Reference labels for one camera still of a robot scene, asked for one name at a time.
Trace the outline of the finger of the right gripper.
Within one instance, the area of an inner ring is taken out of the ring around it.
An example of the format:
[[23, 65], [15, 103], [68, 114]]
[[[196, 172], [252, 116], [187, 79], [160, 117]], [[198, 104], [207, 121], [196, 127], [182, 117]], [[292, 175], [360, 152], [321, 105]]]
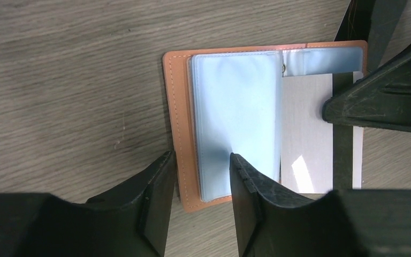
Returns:
[[367, 71], [378, 68], [407, 0], [350, 1], [335, 41], [365, 40]]
[[327, 100], [322, 118], [337, 125], [411, 132], [411, 44]]

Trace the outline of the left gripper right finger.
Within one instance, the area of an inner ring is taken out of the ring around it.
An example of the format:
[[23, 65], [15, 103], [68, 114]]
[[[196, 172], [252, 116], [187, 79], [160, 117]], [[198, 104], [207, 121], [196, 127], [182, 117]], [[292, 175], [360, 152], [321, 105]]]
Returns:
[[309, 199], [230, 156], [240, 256], [411, 256], [411, 190]]

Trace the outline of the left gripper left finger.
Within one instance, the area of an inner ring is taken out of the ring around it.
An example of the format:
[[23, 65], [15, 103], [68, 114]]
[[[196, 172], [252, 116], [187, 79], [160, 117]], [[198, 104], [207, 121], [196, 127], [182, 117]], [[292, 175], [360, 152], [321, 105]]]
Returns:
[[0, 193], [0, 256], [163, 256], [175, 179], [168, 151], [85, 203]]

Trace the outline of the brown leather card holder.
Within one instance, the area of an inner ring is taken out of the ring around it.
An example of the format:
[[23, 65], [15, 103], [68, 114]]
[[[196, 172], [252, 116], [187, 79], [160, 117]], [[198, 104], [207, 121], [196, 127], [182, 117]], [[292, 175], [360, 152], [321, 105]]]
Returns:
[[281, 184], [283, 78], [363, 77], [366, 66], [363, 40], [167, 52], [165, 88], [184, 210], [231, 200], [231, 153]]

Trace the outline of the white credit card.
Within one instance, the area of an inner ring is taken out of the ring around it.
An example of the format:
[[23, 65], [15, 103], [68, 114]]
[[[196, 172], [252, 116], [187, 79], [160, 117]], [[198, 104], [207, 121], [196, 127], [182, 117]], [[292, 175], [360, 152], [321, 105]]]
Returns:
[[283, 186], [300, 194], [362, 187], [363, 128], [323, 120], [323, 104], [361, 72], [286, 77], [281, 87]]

